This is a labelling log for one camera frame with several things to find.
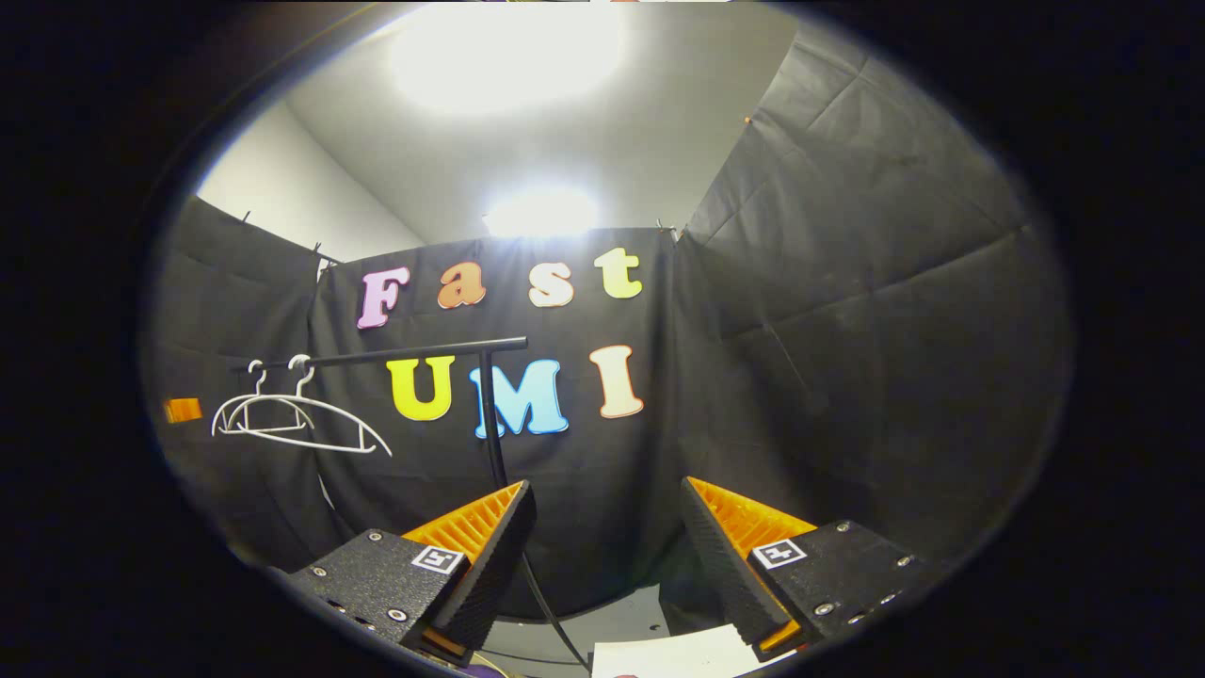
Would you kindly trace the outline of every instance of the white paper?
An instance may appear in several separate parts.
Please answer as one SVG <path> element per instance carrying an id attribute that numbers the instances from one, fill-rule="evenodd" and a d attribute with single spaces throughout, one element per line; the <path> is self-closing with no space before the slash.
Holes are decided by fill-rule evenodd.
<path id="1" fill-rule="evenodd" d="M 733 678 L 774 664 L 795 650 L 760 662 L 731 624 L 656 641 L 596 643 L 592 678 Z"/>

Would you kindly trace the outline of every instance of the white clothes hanger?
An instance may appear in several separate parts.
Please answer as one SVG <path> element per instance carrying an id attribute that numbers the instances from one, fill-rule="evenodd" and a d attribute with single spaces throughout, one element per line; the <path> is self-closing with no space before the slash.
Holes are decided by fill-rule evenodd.
<path id="1" fill-rule="evenodd" d="M 263 361 L 259 361 L 259 360 L 251 361 L 249 364 L 247 364 L 247 373 L 251 375 L 252 372 L 255 371 L 255 366 L 261 366 L 261 365 L 264 365 Z M 230 399 L 229 401 L 222 403 L 222 407 L 218 408 L 218 412 L 213 413 L 213 421 L 210 424 L 210 436 L 217 435 L 218 431 L 221 431 L 222 434 L 225 434 L 227 436 L 241 436 L 243 434 L 249 434 L 251 432 L 251 423 L 247 421 L 247 409 L 246 408 L 243 408 L 243 411 L 242 411 L 242 426 L 240 428 L 240 429 L 242 429 L 242 431 L 230 431 L 230 421 L 233 420 L 233 417 L 227 417 L 225 409 L 227 409 L 228 406 L 230 406 L 230 403 L 235 403 L 237 401 L 248 401 L 251 399 L 257 399 L 257 397 L 260 397 L 263 395 L 263 394 L 259 393 L 259 388 L 263 387 L 264 382 L 268 381 L 268 371 L 266 370 L 261 370 L 261 372 L 264 375 L 263 375 L 263 377 L 259 378 L 259 382 L 255 382 L 255 393 L 254 394 L 245 394 L 242 396 L 235 396 L 234 399 Z M 264 432 L 300 431 L 300 430 L 305 429 L 306 425 L 308 425 L 310 429 L 313 429 L 313 420 L 310 419 L 310 415 L 305 414 L 305 412 L 302 412 L 301 408 L 296 407 L 295 405 L 293 405 L 293 403 L 290 403 L 288 401 L 281 401 L 281 402 L 283 402 L 284 405 L 287 405 L 288 407 L 290 407 L 290 408 L 293 408 L 295 411 L 294 414 L 293 414 L 293 417 L 296 419 L 296 425 L 295 426 L 281 426 L 281 428 L 277 428 L 277 429 L 260 429 L 259 431 L 264 431 Z M 218 418 L 222 419 L 222 429 L 218 429 Z M 301 418 L 305 418 L 306 424 L 301 423 Z"/>
<path id="2" fill-rule="evenodd" d="M 298 364 L 302 364 L 302 369 L 304 369 L 305 367 L 304 364 L 307 360 L 310 360 L 310 356 L 307 356 L 305 354 L 298 354 L 298 355 L 293 356 L 293 359 L 289 360 L 289 370 L 293 370 L 294 367 L 296 367 Z M 327 446 L 327 444 L 323 444 L 323 443 L 311 443 L 308 441 L 296 441 L 296 440 L 293 440 L 293 438 L 283 438 L 281 436 L 271 436 L 270 434 L 268 434 L 268 431 L 271 431 L 271 430 L 259 430 L 259 431 L 255 431 L 255 430 L 251 430 L 251 429 L 245 428 L 242 424 L 239 424 L 237 421 L 235 421 L 235 426 L 242 434 L 247 434 L 249 436 L 255 436 L 258 438 L 266 438 L 269 441 L 276 441 L 278 443 L 287 443 L 289 446 L 299 446 L 301 448 L 316 448 L 316 449 L 319 449 L 319 450 L 333 450 L 333 452 L 336 452 L 336 453 L 357 453 L 357 454 L 369 454 L 369 453 L 376 450 L 376 446 L 372 446 L 370 448 L 365 448 L 364 447 L 364 432 L 368 431 L 369 435 L 377 443 L 381 444 L 381 448 L 384 449 L 386 454 L 392 458 L 393 453 L 389 450 L 389 446 L 387 446 L 384 443 L 384 441 L 381 440 L 381 436 L 378 436 L 376 431 L 372 431 L 371 426 L 369 426 L 368 424 L 364 424 L 364 420 L 362 420 L 360 418 L 355 417 L 354 414 L 352 414 L 352 413 L 349 413 L 349 412 L 347 412 L 345 409 L 336 408 L 335 406 L 333 406 L 330 403 L 324 403 L 322 401 L 315 401 L 313 399 L 306 399 L 306 397 L 304 397 L 301 395 L 301 388 L 305 387 L 306 384 L 308 384 L 311 379 L 313 379 L 313 370 L 315 369 L 311 367 L 310 372 L 307 372 L 306 376 L 302 377 L 301 381 L 298 382 L 298 389 L 296 389 L 296 395 L 295 396 L 286 396 L 286 395 L 280 395 L 280 394 L 269 394 L 269 395 L 265 395 L 265 396 L 252 396 L 251 399 L 247 399 L 242 403 L 240 403 L 239 407 L 235 408 L 233 413 L 230 413 L 230 421 L 234 421 L 237 418 L 237 415 L 239 415 L 240 412 L 245 412 L 246 408 L 247 408 L 247 406 L 249 406 L 251 403 L 258 403 L 260 401 L 280 401 L 280 402 L 286 402 L 286 403 L 289 403 L 289 405 L 292 405 L 292 403 L 304 403 L 304 405 L 307 405 L 307 406 L 313 406 L 316 408 L 323 408 L 323 409 L 330 411 L 333 413 L 340 414 L 340 415 L 342 415 L 342 417 L 345 417 L 345 418 L 354 421 L 357 424 L 357 426 L 359 426 L 360 447 L 359 448 L 349 448 L 349 447 L 343 447 L 343 446 Z"/>

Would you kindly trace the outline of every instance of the yellow letter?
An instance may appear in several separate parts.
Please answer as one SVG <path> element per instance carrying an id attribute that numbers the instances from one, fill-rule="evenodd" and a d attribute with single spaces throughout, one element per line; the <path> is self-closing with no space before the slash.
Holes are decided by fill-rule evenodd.
<path id="1" fill-rule="evenodd" d="M 452 377 L 451 365 L 455 356 L 439 356 L 427 359 L 427 365 L 431 369 L 431 379 L 435 383 L 435 396 L 429 403 L 418 402 L 415 395 L 415 369 L 417 360 L 389 361 L 384 367 L 393 375 L 393 406 L 398 408 L 401 417 L 415 421 L 433 421 L 445 414 L 452 407 Z"/>
<path id="2" fill-rule="evenodd" d="M 606 347 L 590 354 L 590 362 L 599 366 L 602 378 L 602 409 L 606 419 L 630 417 L 645 409 L 645 402 L 631 393 L 631 376 L 628 375 L 628 356 L 631 347 Z"/>
<path id="3" fill-rule="evenodd" d="M 528 297 L 536 306 L 564 306 L 574 300 L 574 285 L 569 283 L 569 266 L 563 263 L 536 264 L 528 279 L 531 281 Z"/>
<path id="4" fill-rule="evenodd" d="M 459 263 L 440 276 L 443 288 L 436 300 L 442 308 L 454 308 L 460 303 L 476 303 L 486 296 L 481 285 L 481 266 L 474 261 Z"/>
<path id="5" fill-rule="evenodd" d="M 640 265 L 640 258 L 629 257 L 623 247 L 616 247 L 594 259 L 594 265 L 602 269 L 602 288 L 616 299 L 630 299 L 645 288 L 639 279 L 628 279 L 628 269 Z"/>

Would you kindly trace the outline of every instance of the ceiling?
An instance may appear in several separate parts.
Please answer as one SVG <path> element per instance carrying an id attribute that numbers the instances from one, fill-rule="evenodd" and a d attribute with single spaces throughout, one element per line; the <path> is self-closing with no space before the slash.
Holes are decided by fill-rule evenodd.
<path id="1" fill-rule="evenodd" d="M 602 228 L 683 225 L 782 63 L 795 17 L 743 2 L 572 8 L 617 12 L 623 40 L 610 76 L 574 96 L 511 112 L 431 112 L 406 99 L 390 66 L 402 17 L 401 30 L 352 47 L 287 104 L 427 243 L 487 236 L 483 213 L 546 182 L 592 196 Z"/>

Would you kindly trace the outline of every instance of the ceiling light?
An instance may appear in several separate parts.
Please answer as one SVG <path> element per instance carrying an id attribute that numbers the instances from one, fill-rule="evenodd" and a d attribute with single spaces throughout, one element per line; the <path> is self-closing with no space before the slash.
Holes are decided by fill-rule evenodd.
<path id="1" fill-rule="evenodd" d="M 437 2 L 401 19 L 390 60 L 407 99 L 487 114 L 587 92 L 619 61 L 618 7 Z"/>
<path id="2" fill-rule="evenodd" d="M 570 235 L 594 228 L 598 207 L 578 191 L 543 189 L 517 195 L 481 218 L 499 237 Z"/>

